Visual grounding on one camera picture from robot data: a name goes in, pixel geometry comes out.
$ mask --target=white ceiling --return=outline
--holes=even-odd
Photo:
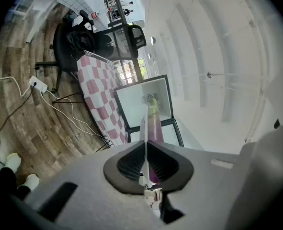
[[[266,0],[141,1],[151,72],[168,75],[174,114],[205,150],[239,153],[273,129],[263,95],[283,67],[272,64],[283,57],[283,23]]]

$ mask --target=wooden floor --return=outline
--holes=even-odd
[[[62,22],[62,17],[68,9],[57,5],[49,14],[47,21],[37,32],[30,44],[26,37],[34,16],[25,21],[15,16],[4,24],[0,31],[0,77],[13,76],[24,92],[28,80],[36,76],[34,65],[38,61],[55,61],[53,43],[55,29]],[[38,78],[51,90],[56,83],[57,68],[45,68],[37,71]],[[78,92],[72,78],[62,74],[58,96]],[[0,125],[5,118],[18,107],[29,95],[19,96],[18,88],[12,80],[0,80]],[[44,93],[44,98],[51,103],[54,98]],[[80,97],[70,97],[79,101]],[[74,116],[87,122],[96,131],[87,110],[82,103],[74,105]],[[55,104],[55,107],[72,117],[70,104]],[[77,125],[89,132],[86,125]],[[18,110],[0,132],[0,160],[5,161],[8,154],[17,152],[22,157],[22,163],[17,171],[17,181],[23,183],[26,176],[36,173],[41,181],[52,176],[74,159],[93,153],[103,145],[98,136],[91,136],[79,131],[61,113],[48,106],[37,90],[26,104]]]

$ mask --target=white cable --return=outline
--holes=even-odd
[[[64,100],[68,100],[68,101],[71,102],[71,106],[72,106],[72,117],[73,117],[75,120],[77,120],[77,121],[79,121],[79,122],[82,122],[82,123],[84,123],[85,125],[87,125],[87,127],[88,127],[94,134],[96,134],[97,136],[100,136],[100,135],[98,135],[97,133],[95,133],[95,132],[92,130],[92,128],[90,128],[89,125],[88,125],[86,122],[81,121],[81,120],[75,118],[75,117],[74,117],[74,109],[73,109],[73,103],[72,103],[72,101],[71,101],[69,98],[63,98],[63,99],[64,99]]]
[[[26,94],[26,92],[27,92],[27,91],[30,89],[30,87],[31,87],[31,86],[29,85],[28,88],[26,89],[26,91],[24,91],[24,93],[21,94],[21,90],[20,90],[19,84],[18,84],[17,80],[16,80],[14,77],[10,76],[10,77],[5,77],[5,78],[0,78],[0,80],[3,80],[3,79],[13,79],[13,80],[16,82],[16,84],[17,84],[17,86],[18,86],[18,89],[19,89],[20,97],[23,97],[23,96]]]
[[[57,108],[55,108],[54,106],[52,106],[50,103],[48,103],[48,102],[45,100],[45,98],[43,97],[41,91],[40,91],[40,95],[41,95],[41,98],[45,101],[45,103],[47,103],[49,106],[51,106],[52,108],[54,108],[56,111],[62,113],[62,114],[63,114],[67,119],[69,119],[69,120],[75,125],[75,127],[78,128],[80,131],[82,131],[82,132],[84,132],[84,133],[87,133],[87,134],[89,134],[89,135],[92,135],[92,136],[100,136],[100,135],[98,135],[98,134],[91,134],[91,133],[89,133],[89,132],[87,132],[87,131],[84,131],[84,130],[80,129],[66,114],[64,114],[62,111],[58,110]]]

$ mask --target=power strip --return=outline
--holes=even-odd
[[[47,85],[44,82],[40,81],[37,77],[32,76],[28,81],[29,85],[32,86],[34,86],[35,82],[36,82],[35,89],[41,91],[42,93],[45,93],[47,90]]]

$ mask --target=person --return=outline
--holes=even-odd
[[[126,6],[132,5],[132,4],[133,4],[133,1],[130,1],[130,2],[123,2],[123,1],[121,1],[121,6],[122,7],[126,7]]]
[[[128,16],[130,13],[134,12],[134,10],[128,10],[128,9],[123,9],[124,11],[124,15]],[[117,16],[117,17],[120,17],[120,13],[118,10],[114,10],[113,12],[113,16]]]
[[[124,9],[124,15],[126,15],[126,16],[128,16],[132,12],[134,12],[134,10]]]
[[[20,164],[21,157],[17,153],[12,153],[7,157],[4,167],[0,170],[0,191],[24,200],[38,186],[39,178],[35,174],[30,174],[25,183],[17,187],[15,173]]]

